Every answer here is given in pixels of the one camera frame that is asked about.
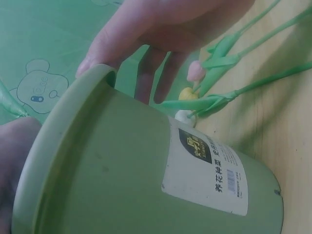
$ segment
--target cartoon bear print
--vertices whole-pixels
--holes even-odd
[[[43,59],[26,65],[27,75],[10,94],[21,104],[28,105],[38,114],[49,113],[68,88],[68,79],[48,73],[49,62]]]
[[[116,7],[120,7],[124,0],[91,0],[95,5],[98,6],[106,6],[108,4],[114,5]]]

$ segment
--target product label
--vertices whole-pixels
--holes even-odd
[[[162,191],[245,216],[247,179],[236,152],[171,117],[169,120],[171,142]]]

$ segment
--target wooden table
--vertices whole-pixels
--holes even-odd
[[[273,0],[258,0],[230,31],[238,30]],[[282,0],[248,30],[230,54],[303,11],[312,0]],[[209,93],[224,93],[312,60],[312,17],[247,55]],[[207,57],[201,53],[201,59]],[[264,162],[284,197],[283,234],[312,233],[312,70],[243,95],[197,129]]]

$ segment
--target black logo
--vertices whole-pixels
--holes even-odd
[[[179,135],[182,145],[191,155],[212,164],[210,149],[206,142],[181,129]]]

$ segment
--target hand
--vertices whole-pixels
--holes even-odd
[[[30,117],[0,126],[0,233],[9,234],[20,174],[41,124]]]
[[[165,62],[154,101],[162,102],[188,55],[225,32],[254,0],[125,0],[94,39],[77,76],[104,63],[118,69],[140,46],[135,98],[148,104],[155,71]]]

